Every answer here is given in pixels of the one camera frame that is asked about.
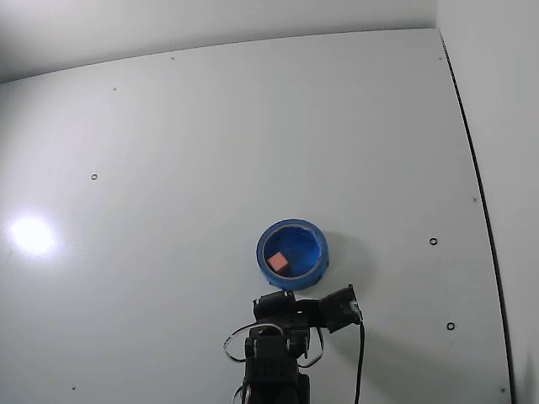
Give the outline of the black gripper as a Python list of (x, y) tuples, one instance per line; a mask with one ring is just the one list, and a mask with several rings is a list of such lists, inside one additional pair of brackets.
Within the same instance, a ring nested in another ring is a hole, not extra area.
[(292, 291), (277, 291), (253, 300), (256, 327), (252, 339), (259, 337), (309, 339), (312, 328), (320, 328), (320, 303), (315, 299), (297, 300)]

